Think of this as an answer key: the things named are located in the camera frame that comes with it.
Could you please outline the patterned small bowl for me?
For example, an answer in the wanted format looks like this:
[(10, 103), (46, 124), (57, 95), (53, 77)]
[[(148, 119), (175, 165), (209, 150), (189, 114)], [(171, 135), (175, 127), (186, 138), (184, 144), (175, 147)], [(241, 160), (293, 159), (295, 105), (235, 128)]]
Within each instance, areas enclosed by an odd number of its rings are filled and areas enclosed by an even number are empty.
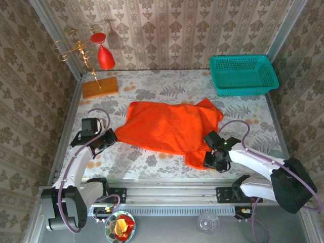
[(116, 213), (113, 213), (112, 216), (106, 221), (106, 224), (105, 224), (105, 235), (106, 235), (106, 238), (108, 239), (109, 243), (128, 243), (135, 233), (136, 223), (135, 223), (135, 227), (133, 228), (133, 231), (132, 231), (130, 237), (128, 238), (128, 240), (126, 242), (123, 242), (116, 238), (116, 236), (114, 234), (114, 227), (115, 227), (115, 224), (116, 224), (116, 221), (117, 221), (117, 218), (119, 215), (128, 215), (135, 221), (134, 217), (129, 212), (117, 211)]

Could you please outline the clear plastic cup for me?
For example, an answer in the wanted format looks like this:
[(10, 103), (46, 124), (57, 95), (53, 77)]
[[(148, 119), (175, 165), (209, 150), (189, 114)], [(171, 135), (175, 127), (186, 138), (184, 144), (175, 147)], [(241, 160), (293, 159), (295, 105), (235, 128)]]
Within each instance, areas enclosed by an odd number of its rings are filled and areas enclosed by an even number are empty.
[(215, 233), (220, 226), (218, 216), (212, 211), (202, 212), (198, 217), (197, 223), (198, 229), (207, 234)]

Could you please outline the red gold foil wrapper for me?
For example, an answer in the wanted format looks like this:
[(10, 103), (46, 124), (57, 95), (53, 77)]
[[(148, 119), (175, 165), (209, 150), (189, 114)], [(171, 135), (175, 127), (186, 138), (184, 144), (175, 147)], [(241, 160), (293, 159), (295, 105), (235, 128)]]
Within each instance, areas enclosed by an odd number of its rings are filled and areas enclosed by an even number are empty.
[(128, 215), (119, 215), (114, 227), (114, 234), (118, 240), (126, 242), (130, 237), (135, 221)]

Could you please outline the small black connector board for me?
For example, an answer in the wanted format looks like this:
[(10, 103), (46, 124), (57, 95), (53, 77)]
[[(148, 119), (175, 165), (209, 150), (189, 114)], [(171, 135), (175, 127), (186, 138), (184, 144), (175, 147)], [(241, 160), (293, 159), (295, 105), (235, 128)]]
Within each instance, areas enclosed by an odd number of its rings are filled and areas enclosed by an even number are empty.
[(94, 208), (93, 210), (93, 218), (96, 223), (102, 222), (105, 223), (114, 213), (114, 207), (101, 207)]
[(234, 217), (238, 220), (250, 219), (252, 217), (253, 208), (251, 206), (235, 206)]

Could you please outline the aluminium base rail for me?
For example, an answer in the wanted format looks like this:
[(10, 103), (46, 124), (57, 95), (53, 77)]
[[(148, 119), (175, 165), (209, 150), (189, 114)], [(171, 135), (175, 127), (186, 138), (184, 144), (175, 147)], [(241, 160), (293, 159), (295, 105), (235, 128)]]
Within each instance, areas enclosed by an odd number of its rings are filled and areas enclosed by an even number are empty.
[(126, 206), (215, 206), (217, 187), (234, 179), (108, 179), (109, 187), (126, 188)]

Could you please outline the pale green glass object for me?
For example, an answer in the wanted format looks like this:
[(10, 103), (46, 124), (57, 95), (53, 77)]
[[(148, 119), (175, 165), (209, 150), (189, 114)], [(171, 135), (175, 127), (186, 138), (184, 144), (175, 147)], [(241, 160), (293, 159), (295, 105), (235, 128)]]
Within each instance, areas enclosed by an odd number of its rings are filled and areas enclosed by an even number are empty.
[(272, 150), (268, 153), (268, 155), (275, 158), (287, 159), (287, 156), (279, 150)]

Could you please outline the orange t-shirt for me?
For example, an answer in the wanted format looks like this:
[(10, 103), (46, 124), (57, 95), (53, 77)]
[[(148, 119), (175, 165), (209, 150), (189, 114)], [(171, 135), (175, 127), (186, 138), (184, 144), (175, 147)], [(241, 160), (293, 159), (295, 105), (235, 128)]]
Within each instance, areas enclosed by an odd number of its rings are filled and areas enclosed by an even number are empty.
[(217, 131), (223, 117), (207, 98), (196, 105), (136, 101), (129, 106), (126, 123), (115, 133), (119, 142), (182, 155), (186, 165), (203, 170), (205, 153), (210, 151), (204, 137)]

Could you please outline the aluminium frame post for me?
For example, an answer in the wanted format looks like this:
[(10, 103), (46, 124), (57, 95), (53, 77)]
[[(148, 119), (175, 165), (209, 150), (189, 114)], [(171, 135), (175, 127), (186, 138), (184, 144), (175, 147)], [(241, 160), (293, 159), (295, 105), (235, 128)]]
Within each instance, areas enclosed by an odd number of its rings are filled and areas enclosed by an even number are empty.
[(283, 46), (285, 40), (287, 39), (289, 33), (291, 32), (293, 26), (295, 25), (298, 17), (303, 11), (308, 0), (293, 0), (270, 48), (267, 52), (267, 57), (272, 63), (276, 56), (278, 55), (281, 47)]
[[(46, 0), (29, 0), (31, 5), (34, 7), (36, 13), (40, 17), (40, 20), (43, 22), (47, 32), (50, 34), (52, 40), (56, 41), (64, 41), (59, 42), (59, 51), (64, 52), (69, 50), (69, 45), (67, 42), (67, 36), (65, 35), (63, 29), (55, 20), (54, 14), (51, 13), (50, 6), (47, 5)], [(69, 58), (66, 61), (71, 73), (74, 75), (75, 79), (79, 82), (82, 78), (82, 69), (79, 66), (79, 57), (75, 54), (69, 54)]]

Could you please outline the red wine glass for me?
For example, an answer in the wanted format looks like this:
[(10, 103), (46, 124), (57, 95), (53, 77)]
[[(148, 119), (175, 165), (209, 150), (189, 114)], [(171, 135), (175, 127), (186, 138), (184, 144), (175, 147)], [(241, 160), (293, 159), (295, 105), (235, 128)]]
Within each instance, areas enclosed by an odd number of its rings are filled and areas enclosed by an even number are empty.
[(115, 59), (109, 49), (103, 46), (106, 34), (101, 32), (94, 33), (90, 40), (99, 45), (97, 57), (100, 67), (104, 70), (113, 69), (115, 67)]

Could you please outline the teal plastic basket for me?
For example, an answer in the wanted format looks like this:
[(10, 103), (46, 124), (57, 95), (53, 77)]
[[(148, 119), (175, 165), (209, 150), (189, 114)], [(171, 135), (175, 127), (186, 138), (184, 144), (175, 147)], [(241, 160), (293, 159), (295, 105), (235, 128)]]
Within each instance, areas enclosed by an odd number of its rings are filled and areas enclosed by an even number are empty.
[(265, 95), (279, 87), (265, 55), (230, 55), (210, 58), (210, 72), (218, 96)]

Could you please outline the wooden base block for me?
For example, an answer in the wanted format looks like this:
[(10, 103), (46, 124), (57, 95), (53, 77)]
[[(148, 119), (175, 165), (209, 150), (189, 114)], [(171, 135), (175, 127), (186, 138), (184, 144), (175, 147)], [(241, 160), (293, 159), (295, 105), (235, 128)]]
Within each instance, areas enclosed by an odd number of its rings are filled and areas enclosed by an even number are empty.
[(109, 77), (96, 81), (86, 82), (82, 84), (83, 99), (98, 98), (106, 95), (118, 93), (118, 85), (116, 77)]

